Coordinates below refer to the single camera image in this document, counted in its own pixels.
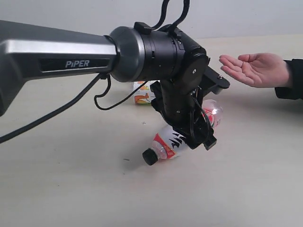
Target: table surface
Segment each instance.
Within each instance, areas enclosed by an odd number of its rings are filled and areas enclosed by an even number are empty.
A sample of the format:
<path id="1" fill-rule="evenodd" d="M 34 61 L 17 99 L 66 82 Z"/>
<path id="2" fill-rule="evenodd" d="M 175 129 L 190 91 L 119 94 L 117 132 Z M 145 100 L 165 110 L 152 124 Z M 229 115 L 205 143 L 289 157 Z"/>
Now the table surface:
<path id="1" fill-rule="evenodd" d="M 219 55 L 273 52 L 303 58 L 303 35 L 198 40 Z M 74 98 L 95 75 L 28 82 L 0 118 L 8 133 Z M 147 166 L 142 152 L 164 126 L 132 100 L 94 106 L 97 83 L 74 107 L 0 147 L 2 227 L 303 226 L 303 103 L 227 77 L 217 100 L 218 143 Z M 131 92 L 113 81 L 109 106 Z"/>

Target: black bottle cap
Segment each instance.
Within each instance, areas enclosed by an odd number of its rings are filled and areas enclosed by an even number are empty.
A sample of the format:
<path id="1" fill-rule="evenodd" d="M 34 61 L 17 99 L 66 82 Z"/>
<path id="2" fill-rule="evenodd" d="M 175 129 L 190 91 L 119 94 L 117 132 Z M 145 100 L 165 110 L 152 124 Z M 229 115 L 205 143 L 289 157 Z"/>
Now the black bottle cap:
<path id="1" fill-rule="evenodd" d="M 158 161 L 157 154 L 150 148 L 148 148 L 146 151 L 144 151 L 142 156 L 144 158 L 144 161 L 150 166 L 152 166 L 153 164 L 155 164 Z"/>

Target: hand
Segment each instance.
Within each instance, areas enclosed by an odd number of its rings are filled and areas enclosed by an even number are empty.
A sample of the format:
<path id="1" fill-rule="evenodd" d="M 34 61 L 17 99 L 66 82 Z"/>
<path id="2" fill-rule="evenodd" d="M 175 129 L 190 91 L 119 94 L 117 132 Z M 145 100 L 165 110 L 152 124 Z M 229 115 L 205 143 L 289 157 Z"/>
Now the hand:
<path id="1" fill-rule="evenodd" d="M 251 87 L 292 87 L 287 63 L 272 53 L 244 54 L 235 59 L 221 55 L 221 69 L 235 80 Z"/>

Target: plastic bottle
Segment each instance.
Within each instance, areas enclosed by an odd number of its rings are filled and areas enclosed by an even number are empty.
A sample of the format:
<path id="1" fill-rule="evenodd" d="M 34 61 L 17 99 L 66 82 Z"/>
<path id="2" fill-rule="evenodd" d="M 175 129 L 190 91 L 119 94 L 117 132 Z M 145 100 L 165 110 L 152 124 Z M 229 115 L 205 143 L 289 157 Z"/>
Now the plastic bottle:
<path id="1" fill-rule="evenodd" d="M 204 100 L 202 108 L 205 111 L 213 128 L 220 124 L 223 109 L 215 100 Z M 173 159 L 188 149 L 188 145 L 183 141 L 183 136 L 175 132 L 170 125 L 158 132 L 153 142 L 146 151 L 143 152 L 143 159 L 152 166 L 159 159 Z"/>

